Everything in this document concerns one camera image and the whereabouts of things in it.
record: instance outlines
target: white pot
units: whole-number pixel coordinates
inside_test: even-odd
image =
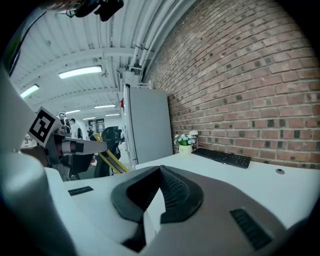
[[[179,145],[179,153],[182,155],[187,155],[190,154],[192,152],[192,146],[188,145],[188,146],[182,146]]]

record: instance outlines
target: black keyboard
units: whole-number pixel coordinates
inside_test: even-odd
[[[210,150],[205,148],[198,148],[192,152],[192,154],[198,155],[200,157],[209,158],[211,160],[223,163],[225,165],[240,167],[240,168],[248,168],[251,157],[243,156],[233,153],[225,153],[217,150]]]

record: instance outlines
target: yellow strip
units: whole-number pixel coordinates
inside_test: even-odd
[[[109,165],[115,172],[117,172],[118,174],[121,174],[121,172],[119,172],[117,170],[117,168],[115,168],[106,158],[103,154],[99,153],[99,156],[107,163],[107,165]]]
[[[106,151],[106,153],[107,153],[126,173],[129,172],[128,168],[125,167],[125,166],[115,157],[115,155],[111,153],[111,151],[110,151],[109,149]]]

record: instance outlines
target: white table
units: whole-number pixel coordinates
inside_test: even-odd
[[[286,229],[310,214],[320,193],[319,170],[253,161],[248,169],[242,169],[194,154],[175,154],[138,164],[136,169],[160,165],[183,169],[237,187],[272,212]],[[284,170],[285,174],[276,173],[276,169]],[[158,232],[160,215],[165,212],[165,202],[160,190],[147,212]]]

